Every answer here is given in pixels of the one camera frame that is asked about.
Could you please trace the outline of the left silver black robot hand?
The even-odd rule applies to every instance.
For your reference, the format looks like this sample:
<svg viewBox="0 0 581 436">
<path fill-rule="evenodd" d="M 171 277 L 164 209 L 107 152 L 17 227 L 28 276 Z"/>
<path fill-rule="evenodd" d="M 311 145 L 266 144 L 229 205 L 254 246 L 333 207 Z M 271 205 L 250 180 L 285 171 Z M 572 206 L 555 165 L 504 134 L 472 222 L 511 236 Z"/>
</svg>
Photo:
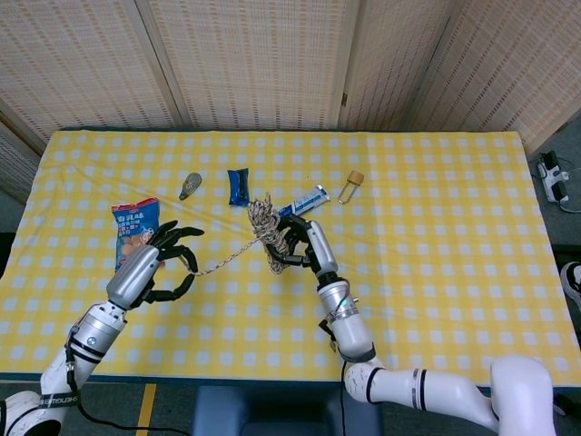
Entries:
<svg viewBox="0 0 581 436">
<path fill-rule="evenodd" d="M 178 242 L 184 237 L 202 236 L 204 230 L 191 226 L 177 228 L 177 220 L 162 224 L 146 244 L 135 249 L 106 286 L 108 300 L 125 311 L 143 302 L 172 302 L 192 287 L 198 263 L 193 251 Z M 154 275 L 167 260 L 182 258 L 188 272 L 174 290 L 155 290 Z"/>
</svg>

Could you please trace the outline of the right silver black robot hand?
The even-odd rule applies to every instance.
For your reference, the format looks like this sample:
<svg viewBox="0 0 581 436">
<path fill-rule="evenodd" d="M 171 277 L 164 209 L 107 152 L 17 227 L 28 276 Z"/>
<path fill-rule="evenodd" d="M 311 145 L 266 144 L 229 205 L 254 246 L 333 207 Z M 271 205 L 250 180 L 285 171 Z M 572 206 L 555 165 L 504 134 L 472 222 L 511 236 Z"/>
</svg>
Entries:
<svg viewBox="0 0 581 436">
<path fill-rule="evenodd" d="M 310 268 L 317 279 L 324 275 L 337 275 L 337 261 L 318 223 L 289 214 L 281 218 L 277 230 L 282 234 L 287 251 L 268 243 L 267 253 L 274 261 Z"/>
</svg>

